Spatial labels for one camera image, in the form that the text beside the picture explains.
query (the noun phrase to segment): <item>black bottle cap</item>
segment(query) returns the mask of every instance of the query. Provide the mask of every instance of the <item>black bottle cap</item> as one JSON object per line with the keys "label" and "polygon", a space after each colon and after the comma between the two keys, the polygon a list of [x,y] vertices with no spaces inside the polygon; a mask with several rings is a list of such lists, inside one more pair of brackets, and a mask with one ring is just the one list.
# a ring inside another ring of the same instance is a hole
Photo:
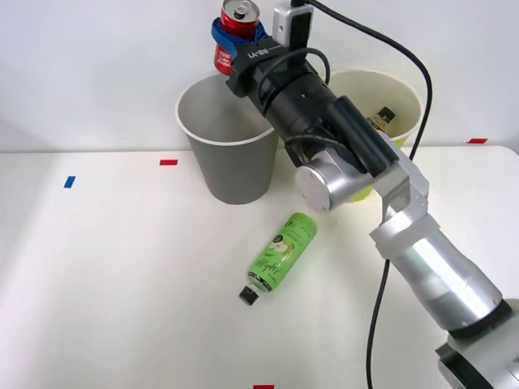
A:
{"label": "black bottle cap", "polygon": [[254,304],[255,301],[258,299],[258,297],[259,297],[258,294],[254,290],[249,288],[248,286],[243,288],[243,291],[240,293],[240,298],[248,306],[251,306],[252,304]]}
{"label": "black bottle cap", "polygon": [[395,113],[389,109],[388,107],[383,107],[378,115],[384,120],[386,123],[390,123],[395,118]]}

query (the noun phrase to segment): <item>red tape marker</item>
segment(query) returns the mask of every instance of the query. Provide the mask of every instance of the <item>red tape marker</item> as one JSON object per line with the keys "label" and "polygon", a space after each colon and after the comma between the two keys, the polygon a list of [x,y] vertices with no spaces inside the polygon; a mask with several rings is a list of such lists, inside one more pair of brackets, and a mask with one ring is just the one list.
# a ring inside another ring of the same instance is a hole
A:
{"label": "red tape marker", "polygon": [[466,144],[484,144],[486,141],[488,141],[488,138],[472,138],[470,140],[467,140]]}
{"label": "red tape marker", "polygon": [[176,166],[178,160],[161,160],[161,166]]}

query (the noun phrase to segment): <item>bottle label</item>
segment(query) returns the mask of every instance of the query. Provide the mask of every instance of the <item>bottle label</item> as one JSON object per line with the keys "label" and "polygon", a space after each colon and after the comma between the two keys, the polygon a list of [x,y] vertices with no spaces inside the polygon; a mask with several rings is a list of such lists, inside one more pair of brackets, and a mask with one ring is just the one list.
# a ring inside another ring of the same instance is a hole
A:
{"label": "bottle label", "polygon": [[312,218],[296,213],[272,239],[249,269],[249,280],[260,290],[271,292],[283,281],[317,234]]}

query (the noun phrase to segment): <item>metal cylinder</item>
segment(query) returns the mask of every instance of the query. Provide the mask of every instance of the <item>metal cylinder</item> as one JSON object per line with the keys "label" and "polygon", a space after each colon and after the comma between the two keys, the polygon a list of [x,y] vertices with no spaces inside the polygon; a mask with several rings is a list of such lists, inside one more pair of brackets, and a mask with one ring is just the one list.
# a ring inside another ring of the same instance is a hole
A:
{"label": "metal cylinder", "polygon": [[483,272],[437,229],[392,264],[440,327],[458,330],[487,317],[503,296]]}
{"label": "metal cylinder", "polygon": [[[250,0],[225,0],[221,7],[221,28],[246,41],[253,41],[260,9]],[[214,66],[224,75],[233,72],[233,59],[220,45],[214,56]]]}
{"label": "metal cylinder", "polygon": [[333,148],[318,152],[296,172],[302,196],[315,212],[328,212],[341,206],[373,181],[372,176],[360,173]]}

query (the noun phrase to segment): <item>green bottle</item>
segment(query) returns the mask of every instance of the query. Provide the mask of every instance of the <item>green bottle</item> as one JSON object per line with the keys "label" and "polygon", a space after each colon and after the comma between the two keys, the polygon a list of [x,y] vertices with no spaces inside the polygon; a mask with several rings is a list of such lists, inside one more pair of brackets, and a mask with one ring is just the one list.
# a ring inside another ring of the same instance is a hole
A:
{"label": "green bottle", "polygon": [[312,218],[294,213],[249,268],[250,283],[240,298],[251,306],[258,299],[258,292],[276,289],[316,234],[317,225]]}

